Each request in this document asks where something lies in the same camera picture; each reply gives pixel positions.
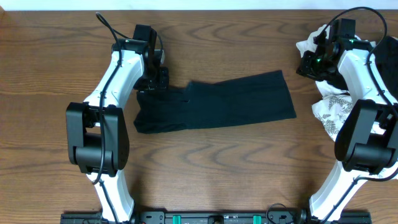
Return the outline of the black t-shirt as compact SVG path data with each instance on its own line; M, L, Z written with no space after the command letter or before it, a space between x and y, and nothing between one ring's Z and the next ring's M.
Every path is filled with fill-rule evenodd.
M208 129L296 118L280 70L218 83L137 92L139 133Z

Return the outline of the black garment in pile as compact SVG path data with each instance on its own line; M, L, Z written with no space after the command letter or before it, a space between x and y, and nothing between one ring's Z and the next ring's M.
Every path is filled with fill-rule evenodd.
M377 69L386 88L397 99L397 38L387 36L374 51L374 55Z

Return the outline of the white fern-print cloth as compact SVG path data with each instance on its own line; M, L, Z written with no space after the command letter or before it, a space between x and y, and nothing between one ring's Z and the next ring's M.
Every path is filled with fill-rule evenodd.
M316 119L335 142L336 160L346 172L388 175L397 165L397 121L390 107L330 95L312 105Z

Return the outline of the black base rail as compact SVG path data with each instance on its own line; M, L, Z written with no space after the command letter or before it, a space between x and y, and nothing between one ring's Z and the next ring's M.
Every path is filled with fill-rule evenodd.
M62 224L115 223L103 218L101 213L65 213L60 217ZM118 223L132 224L265 224L265 223L321 223L315 218L307 217L304 211L298 215L294 211L271 210L267 213L169 213L141 212L132 216L129 221ZM372 224L368 212L343 212L338 220L325 223L337 224Z

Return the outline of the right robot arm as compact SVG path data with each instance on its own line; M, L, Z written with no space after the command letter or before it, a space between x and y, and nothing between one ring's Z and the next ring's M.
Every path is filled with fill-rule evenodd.
M397 100L377 70L375 46L358 38L355 27L352 19L334 19L297 43L297 73L348 91L353 102L336 134L333 169L310 197L310 223L341 223L363 184L397 178Z

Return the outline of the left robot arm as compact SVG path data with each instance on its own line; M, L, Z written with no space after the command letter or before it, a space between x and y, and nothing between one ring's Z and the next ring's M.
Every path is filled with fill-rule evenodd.
M169 71L162 65L164 50L155 47L158 40L147 25L137 25L131 38L116 39L98 86L83 102L68 105L69 160L92 181L102 211L65 213L61 223L134 222L134 199L124 175L130 146L124 107L133 90L168 88Z

